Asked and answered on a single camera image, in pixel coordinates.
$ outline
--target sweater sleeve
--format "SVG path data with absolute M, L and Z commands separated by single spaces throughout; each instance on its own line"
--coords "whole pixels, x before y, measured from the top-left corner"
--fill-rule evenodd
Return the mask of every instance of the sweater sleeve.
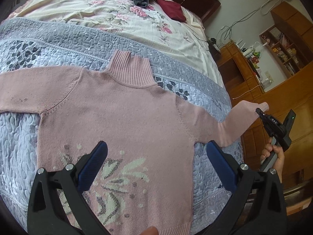
M 78 82 L 81 67 L 53 66 L 0 74 L 0 113 L 42 113 L 59 104 Z
M 257 104 L 243 100 L 232 108 L 226 119 L 220 123 L 202 107 L 195 106 L 178 96 L 176 107 L 195 142 L 207 143 L 215 140 L 220 147 L 229 146 L 250 127 L 259 117 L 256 108 L 262 111 L 269 109 L 266 102 Z

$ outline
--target wall socket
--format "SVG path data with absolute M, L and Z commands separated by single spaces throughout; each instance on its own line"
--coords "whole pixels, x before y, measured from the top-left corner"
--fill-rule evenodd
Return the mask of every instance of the wall socket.
M 273 82 L 273 78 L 272 78 L 271 74 L 269 73 L 269 71 L 264 72 L 264 74 L 265 74 L 265 76 L 266 76 L 267 78 L 270 79 L 270 81 Z

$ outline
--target blue quilted bedspread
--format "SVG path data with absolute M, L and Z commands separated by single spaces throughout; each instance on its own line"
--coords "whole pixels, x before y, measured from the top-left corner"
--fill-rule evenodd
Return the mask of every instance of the blue quilted bedspread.
M 217 120 L 223 121 L 230 111 L 231 103 L 224 88 L 182 62 L 138 42 L 93 28 L 26 18 L 7 20 L 0 25 L 0 73 L 61 65 L 101 71 L 116 49 L 149 58 L 160 87 L 202 106 Z M 39 121 L 37 114 L 0 114 L 0 195 L 24 229 L 37 169 Z M 223 151 L 242 162 L 240 140 Z M 195 144 L 193 184 L 191 234 L 212 223 L 231 195 L 208 160 L 205 145 L 199 143 Z

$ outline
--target bed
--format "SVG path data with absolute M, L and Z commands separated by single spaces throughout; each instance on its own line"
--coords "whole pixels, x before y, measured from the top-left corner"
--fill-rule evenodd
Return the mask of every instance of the bed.
M 0 73 L 61 65 L 101 71 L 115 49 L 128 50 L 150 59 L 160 87 L 204 107 L 223 121 L 231 103 L 208 51 L 201 22 L 219 3 L 175 1 L 189 10 L 200 2 L 203 6 L 197 6 L 193 11 L 196 14 L 183 8 L 187 21 L 179 23 L 155 2 L 142 9 L 129 0 L 29 0 L 0 25 Z M 6 205 L 3 211 L 12 214 L 25 230 L 31 184 L 37 170 L 39 121 L 37 114 L 0 114 L 0 196 Z M 231 196 L 204 148 L 203 144 L 195 145 L 191 234 L 212 223 Z M 240 140 L 223 151 L 242 162 Z

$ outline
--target silver screw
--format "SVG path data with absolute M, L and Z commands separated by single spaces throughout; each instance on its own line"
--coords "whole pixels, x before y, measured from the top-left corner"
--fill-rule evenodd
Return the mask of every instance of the silver screw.
M 247 164 L 240 164 L 240 169 L 247 170 L 249 169 L 249 166 Z
M 73 164 L 68 164 L 68 165 L 65 166 L 66 170 L 72 170 L 73 168 L 74 168 Z
M 37 170 L 37 173 L 40 175 L 40 174 L 42 174 L 44 172 L 44 168 L 39 168 L 38 170 Z
M 276 172 L 276 169 L 270 169 L 270 173 L 275 175 L 277 172 Z

